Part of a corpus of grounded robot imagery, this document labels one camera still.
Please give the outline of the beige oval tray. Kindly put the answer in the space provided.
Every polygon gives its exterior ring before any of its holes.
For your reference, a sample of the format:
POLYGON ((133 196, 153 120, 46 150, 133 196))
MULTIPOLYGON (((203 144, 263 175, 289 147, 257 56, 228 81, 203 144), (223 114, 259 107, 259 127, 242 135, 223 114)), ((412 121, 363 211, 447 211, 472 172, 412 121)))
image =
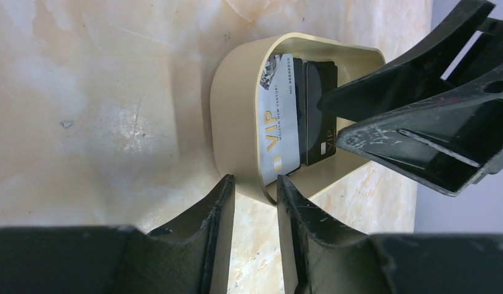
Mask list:
POLYGON ((244 43, 229 51, 214 74, 210 94, 214 159, 220 174, 235 177, 241 195, 275 206, 275 184, 259 173, 257 98, 262 68, 272 54, 288 53, 308 61, 332 61, 338 85, 374 72, 385 64, 377 48, 340 43, 300 32, 244 43))

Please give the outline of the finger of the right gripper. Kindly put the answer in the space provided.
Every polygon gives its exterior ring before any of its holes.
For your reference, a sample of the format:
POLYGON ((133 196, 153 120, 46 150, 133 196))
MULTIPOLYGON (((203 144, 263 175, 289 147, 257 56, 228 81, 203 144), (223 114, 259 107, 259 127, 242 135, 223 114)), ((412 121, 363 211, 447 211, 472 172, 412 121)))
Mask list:
POLYGON ((318 108, 359 122, 457 87, 457 82, 441 76, 494 6, 489 1, 460 1, 418 44, 374 72, 324 94, 318 108))
POLYGON ((339 131, 336 146, 455 197, 503 169, 503 63, 339 131))

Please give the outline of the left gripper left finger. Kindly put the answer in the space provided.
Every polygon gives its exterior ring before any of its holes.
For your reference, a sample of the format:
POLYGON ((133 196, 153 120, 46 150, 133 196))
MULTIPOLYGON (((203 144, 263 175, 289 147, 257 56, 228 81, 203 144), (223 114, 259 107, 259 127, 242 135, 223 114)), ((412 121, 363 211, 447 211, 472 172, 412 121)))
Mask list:
POLYGON ((1 227, 0 293, 225 293, 235 179, 143 233, 132 225, 1 227))

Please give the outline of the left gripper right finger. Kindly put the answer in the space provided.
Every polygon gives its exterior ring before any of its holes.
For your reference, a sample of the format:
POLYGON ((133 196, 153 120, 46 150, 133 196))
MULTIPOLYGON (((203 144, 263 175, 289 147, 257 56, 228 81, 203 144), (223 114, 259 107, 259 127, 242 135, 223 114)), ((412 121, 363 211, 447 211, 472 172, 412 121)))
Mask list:
POLYGON ((277 180, 286 293, 503 293, 503 235, 358 231, 277 180))

